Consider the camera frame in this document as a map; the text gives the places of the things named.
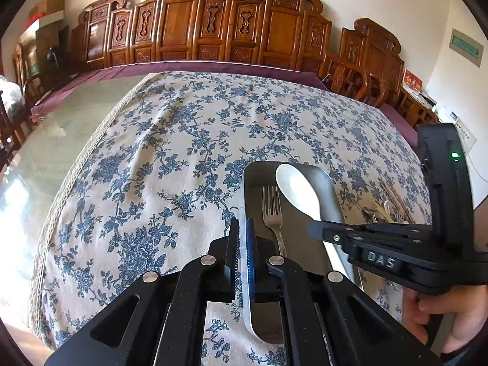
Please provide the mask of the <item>person's right hand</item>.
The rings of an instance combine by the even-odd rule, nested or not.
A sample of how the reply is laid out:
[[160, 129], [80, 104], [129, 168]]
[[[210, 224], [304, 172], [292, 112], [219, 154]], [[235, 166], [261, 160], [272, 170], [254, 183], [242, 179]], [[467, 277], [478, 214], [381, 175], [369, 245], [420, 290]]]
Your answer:
[[429, 339], [427, 325], [432, 315], [452, 314], [454, 320], [443, 353], [453, 353], [467, 345], [487, 320], [487, 286], [460, 286], [438, 296], [420, 297], [405, 288], [402, 325], [423, 344]]

